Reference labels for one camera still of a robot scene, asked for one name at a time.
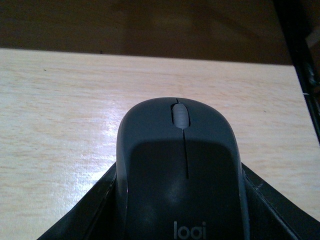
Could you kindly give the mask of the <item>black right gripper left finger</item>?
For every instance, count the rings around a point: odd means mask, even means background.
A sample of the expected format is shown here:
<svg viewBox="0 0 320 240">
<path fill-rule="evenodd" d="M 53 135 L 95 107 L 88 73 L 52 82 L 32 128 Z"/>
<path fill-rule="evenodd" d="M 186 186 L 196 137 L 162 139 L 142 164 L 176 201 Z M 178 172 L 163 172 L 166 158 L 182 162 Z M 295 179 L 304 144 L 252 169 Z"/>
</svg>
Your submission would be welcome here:
<svg viewBox="0 0 320 240">
<path fill-rule="evenodd" d="M 127 208 L 126 164 L 117 161 L 40 240 L 123 240 Z"/>
</svg>

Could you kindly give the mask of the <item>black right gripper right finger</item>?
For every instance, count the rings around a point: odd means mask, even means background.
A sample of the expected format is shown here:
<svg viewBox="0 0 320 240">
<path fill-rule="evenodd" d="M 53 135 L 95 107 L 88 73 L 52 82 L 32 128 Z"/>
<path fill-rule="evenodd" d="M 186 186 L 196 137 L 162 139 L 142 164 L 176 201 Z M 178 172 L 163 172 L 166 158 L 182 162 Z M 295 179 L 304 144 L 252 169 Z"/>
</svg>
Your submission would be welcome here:
<svg viewBox="0 0 320 240">
<path fill-rule="evenodd" d="M 318 240 L 320 222 L 247 166 L 245 190 L 251 240 Z"/>
</svg>

